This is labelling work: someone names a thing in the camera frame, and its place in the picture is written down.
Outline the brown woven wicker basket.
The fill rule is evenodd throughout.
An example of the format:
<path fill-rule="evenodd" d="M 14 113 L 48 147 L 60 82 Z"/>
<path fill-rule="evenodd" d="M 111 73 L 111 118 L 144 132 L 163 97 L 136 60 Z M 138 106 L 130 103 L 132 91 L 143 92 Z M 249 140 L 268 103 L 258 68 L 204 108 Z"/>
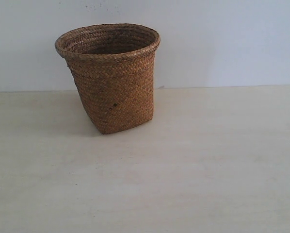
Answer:
<path fill-rule="evenodd" d="M 100 133 L 117 133 L 152 120 L 160 41 L 156 30 L 130 23 L 85 26 L 55 41 L 81 103 Z"/>

